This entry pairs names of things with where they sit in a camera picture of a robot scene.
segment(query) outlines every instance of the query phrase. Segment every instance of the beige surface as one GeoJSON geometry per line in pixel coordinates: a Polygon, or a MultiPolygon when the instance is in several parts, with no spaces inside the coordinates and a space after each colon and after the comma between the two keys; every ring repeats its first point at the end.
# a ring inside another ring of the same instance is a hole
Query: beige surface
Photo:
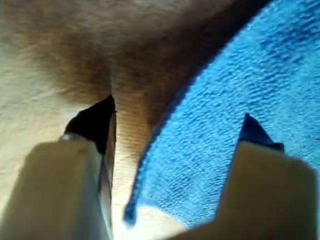
{"type": "Polygon", "coordinates": [[[150,209],[128,230],[122,212],[153,127],[257,2],[238,0],[247,4],[217,14],[234,1],[0,0],[0,209],[28,151],[57,139],[68,120],[105,98],[111,85],[118,110],[115,239],[181,231],[150,209]]]}

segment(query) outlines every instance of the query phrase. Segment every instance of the blue towel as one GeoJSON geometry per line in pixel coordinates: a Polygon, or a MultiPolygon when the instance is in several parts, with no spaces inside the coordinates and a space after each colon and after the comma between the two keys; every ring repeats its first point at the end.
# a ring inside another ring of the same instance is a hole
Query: blue towel
{"type": "Polygon", "coordinates": [[[212,220],[245,113],[320,170],[320,1],[274,0],[177,102],[141,158],[130,225],[140,206],[187,228],[212,220]]]}

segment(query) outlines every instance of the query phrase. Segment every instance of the terry cloth fabric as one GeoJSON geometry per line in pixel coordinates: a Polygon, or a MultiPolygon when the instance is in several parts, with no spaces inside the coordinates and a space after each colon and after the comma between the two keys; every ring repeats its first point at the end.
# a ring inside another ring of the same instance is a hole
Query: terry cloth fabric
{"type": "Polygon", "coordinates": [[[141,158],[125,221],[134,225],[140,206],[188,228],[212,220],[245,113],[288,155],[320,170],[319,93],[320,2],[275,0],[163,120],[141,158]]]}

